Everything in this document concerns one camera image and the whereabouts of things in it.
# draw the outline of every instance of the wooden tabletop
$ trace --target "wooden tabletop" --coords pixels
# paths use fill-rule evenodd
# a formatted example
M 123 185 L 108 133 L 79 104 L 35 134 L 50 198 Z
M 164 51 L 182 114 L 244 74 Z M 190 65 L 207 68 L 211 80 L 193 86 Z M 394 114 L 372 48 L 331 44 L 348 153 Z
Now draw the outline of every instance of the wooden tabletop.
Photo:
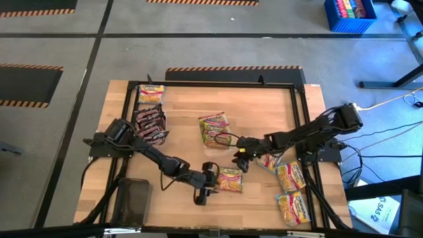
M 128 81 L 111 81 L 100 122 L 99 131 L 122 113 Z M 307 104 L 313 120 L 325 110 L 319 85 L 305 85 Z M 135 91 L 132 93 L 128 118 L 134 111 Z M 231 162 L 234 151 L 210 154 L 201 141 L 198 117 L 225 111 L 231 132 L 242 136 L 261 138 L 264 134 L 295 128 L 289 91 L 286 89 L 245 89 L 211 87 L 167 87 L 163 110 L 167 114 L 170 134 L 164 145 L 158 147 L 164 154 L 180 157 L 201 171 L 202 163 L 213 161 L 221 166 L 236 167 Z M 295 149 L 289 149 L 284 161 L 294 161 Z M 101 199 L 106 188 L 111 159 L 100 158 L 85 175 L 75 222 L 84 219 Z M 343 222 L 351 226 L 350 214 L 340 171 L 333 163 L 319 163 L 325 197 Z M 146 179 L 152 187 L 147 226 L 196 227 L 220 229 L 310 229 L 310 223 L 287 227 L 276 203 L 275 195 L 282 188 L 275 175 L 250 163 L 243 175 L 243 193 L 223 191 L 208 198 L 206 206 L 192 201 L 193 188 L 174 183 L 161 191 L 157 165 L 141 154 L 130 159 L 127 177 Z M 164 184 L 170 181 L 164 178 Z M 322 226 L 319 202 L 314 197 L 317 224 Z M 114 198 L 109 204 L 107 221 L 111 218 Z

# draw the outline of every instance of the snack bag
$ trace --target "snack bag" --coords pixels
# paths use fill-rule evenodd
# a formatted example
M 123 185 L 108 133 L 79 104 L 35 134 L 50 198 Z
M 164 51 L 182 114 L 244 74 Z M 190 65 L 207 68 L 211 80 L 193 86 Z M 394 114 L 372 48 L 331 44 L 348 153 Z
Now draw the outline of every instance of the snack bag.
M 309 212 L 307 211 L 301 192 L 276 195 L 276 200 L 278 201 L 286 225 L 295 226 L 310 221 Z
M 279 165 L 276 170 L 285 192 L 295 192 L 305 187 L 305 179 L 297 161 Z
M 153 122 L 160 122 L 160 125 L 163 125 L 163 128 L 166 128 L 166 116 L 165 115 L 162 115 L 162 117 L 154 118 L 150 121 L 140 122 L 137 125 L 140 129 L 143 129 L 144 127 L 146 127 L 146 125 L 151 124 Z
M 203 123 L 203 129 L 205 131 L 213 131 L 213 132 L 228 132 L 228 128 L 227 126 L 229 126 L 228 123 L 226 122 L 207 122 L 205 121 Z
M 149 145 L 163 145 L 168 134 L 169 134 L 169 131 L 161 131 L 161 132 L 157 132 L 154 135 L 150 134 L 149 137 L 145 137 L 144 140 Z
M 224 112 L 199 117 L 198 123 L 200 124 L 201 133 L 203 133 L 204 130 L 205 130 L 205 123 L 206 122 L 209 125 L 213 124 L 214 126 L 217 126 L 217 127 L 220 127 L 220 128 L 226 127 L 226 126 L 229 125 L 229 123 L 227 123 L 227 119 L 226 119 Z
M 217 178 L 217 182 L 217 189 L 242 192 L 243 172 L 240 169 L 220 167 L 220 173 L 219 177 Z
M 153 127 L 146 129 L 146 130 L 140 130 L 137 133 L 138 133 L 139 137 L 148 137 L 148 136 L 150 136 L 150 134 L 156 134 L 156 133 L 159 133 L 163 130 L 164 129 L 161 128 L 160 126 L 153 126 Z
M 222 149 L 227 149 L 229 147 L 232 137 L 227 134 L 220 134 L 222 132 L 229 132 L 229 123 L 227 123 L 224 112 L 201 116 L 198 118 L 198 123 L 205 146 Z
M 137 114 L 137 120 L 141 120 L 142 118 L 150 115 L 150 114 L 156 114 L 162 112 L 161 110 L 161 104 L 157 104 L 152 108 L 147 108 L 139 111 L 135 111 Z
M 164 115 L 165 115 L 165 114 L 164 114 L 163 112 L 158 112 L 158 113 L 150 114 L 150 115 L 148 115 L 148 116 L 144 116 L 144 117 L 143 117 L 143 118 L 141 118 L 141 119 L 137 119 L 137 123 L 138 123 L 139 127 L 141 128 L 141 125 L 142 125 L 144 122 L 150 122 L 150 121 L 152 121 L 152 120 L 154 120 L 154 119 L 157 119 L 157 118 L 162 118 Z
M 282 158 L 282 154 L 276 154 L 273 156 L 266 154 L 262 156 L 261 158 L 257 158 L 256 162 L 258 166 L 262 167 L 263 169 L 266 169 L 267 171 L 275 175 L 276 167 L 279 165 L 281 158 Z
M 163 101 L 165 86 L 163 85 L 140 85 L 139 103 L 159 104 Z

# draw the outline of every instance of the hazard stripe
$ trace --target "hazard stripe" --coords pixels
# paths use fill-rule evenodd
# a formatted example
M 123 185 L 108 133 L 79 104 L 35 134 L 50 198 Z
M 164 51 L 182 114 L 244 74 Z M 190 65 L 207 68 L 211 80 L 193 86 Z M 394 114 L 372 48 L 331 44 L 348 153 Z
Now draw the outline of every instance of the hazard stripe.
M 30 102 L 30 101 L 0 100 L 0 106 L 47 108 L 48 105 L 49 105 L 48 102 Z
M 233 67 L 172 67 L 167 71 L 224 71 L 224 70 L 273 70 L 273 69 L 303 69 L 301 66 L 233 66 Z
M 60 14 L 71 14 L 74 13 L 75 9 L 51 9 L 51 10 L 39 10 L 39 11 L 15 11 L 15 12 L 4 12 L 0 14 L 0 17 L 32 17 L 32 16 L 45 16 L 45 15 L 60 15 Z
M 146 0 L 148 3 L 176 3 L 176 4 L 202 4 L 202 5 L 233 5 L 233 6 L 258 6 L 258 0 Z
M 62 66 L 53 65 L 27 65 L 20 63 L 0 63 L 0 67 L 16 67 L 16 68 L 27 68 L 27 69 L 56 69 L 63 71 Z

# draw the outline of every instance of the black rubber mat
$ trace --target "black rubber mat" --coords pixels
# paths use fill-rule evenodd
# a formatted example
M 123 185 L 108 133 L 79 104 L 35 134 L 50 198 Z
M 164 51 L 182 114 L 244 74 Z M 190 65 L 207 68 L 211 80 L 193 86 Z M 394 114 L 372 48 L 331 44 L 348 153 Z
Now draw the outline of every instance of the black rubber mat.
M 258 0 L 146 0 L 148 3 L 258 6 Z
M 63 67 L 0 63 L 0 106 L 46 108 Z
M 77 0 L 0 0 L 0 17 L 31 17 L 74 13 Z
M 170 81 L 305 83 L 301 66 L 174 67 L 166 71 Z

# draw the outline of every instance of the concrete floor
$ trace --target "concrete floor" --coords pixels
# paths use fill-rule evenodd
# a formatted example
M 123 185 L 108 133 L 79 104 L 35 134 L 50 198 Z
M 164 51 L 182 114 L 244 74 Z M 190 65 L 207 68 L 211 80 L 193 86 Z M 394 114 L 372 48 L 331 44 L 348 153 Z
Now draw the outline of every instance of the concrete floor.
M 74 15 L 0 19 L 0 33 L 95 33 L 106 4 L 107 0 L 79 0 Z M 400 34 L 389 6 L 379 3 L 375 8 L 378 21 L 366 33 Z M 106 33 L 161 32 L 330 33 L 323 0 L 261 0 L 260 6 L 255 8 L 147 4 L 138 0 L 114 2 Z M 25 150 L 21 157 L 0 154 L 0 189 L 4 191 L 0 195 L 0 230 L 32 225 L 93 42 L 92 38 L 0 38 L 0 62 L 65 68 L 46 110 L 0 107 L 0 141 Z M 81 173 L 89 151 L 82 139 L 92 137 L 96 130 L 109 80 L 145 80 L 147 74 L 153 79 L 164 79 L 168 67 L 220 65 L 301 65 L 307 83 L 322 85 L 327 107 L 345 102 L 367 107 L 406 91 L 359 89 L 358 81 L 395 81 L 418 63 L 403 39 L 103 39 L 46 226 L 69 225 L 73 221 Z M 357 135 L 423 118 L 421 110 L 401 99 L 360 115 L 365 127 Z M 363 154 L 421 154 L 422 132 L 423 128 L 416 128 L 400 138 L 369 148 Z M 361 148 L 395 133 L 355 139 L 350 144 Z M 350 153 L 347 149 L 342 152 L 344 157 Z M 419 159 L 375 158 L 366 159 L 365 163 L 385 180 L 420 172 Z M 351 158 L 343 164 L 342 170 L 347 171 L 357 164 L 358 160 Z M 378 181 L 367 169 L 362 177 Z

